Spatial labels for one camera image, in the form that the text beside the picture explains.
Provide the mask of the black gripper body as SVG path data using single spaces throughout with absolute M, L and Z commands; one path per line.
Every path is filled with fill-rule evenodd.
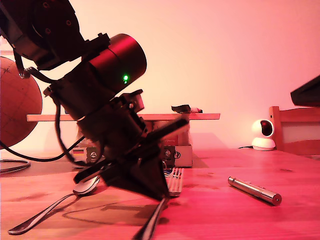
M 176 119 L 148 132 L 146 122 L 134 109 L 120 107 L 112 109 L 109 105 L 77 121 L 82 134 L 92 142 L 99 143 L 101 153 L 106 157 L 87 167 L 74 177 L 74 182 L 84 182 L 97 175 L 102 166 L 122 156 L 133 159 L 138 153 L 146 153 L 147 146 L 157 145 L 161 140 L 189 125 L 189 118 L 181 114 Z

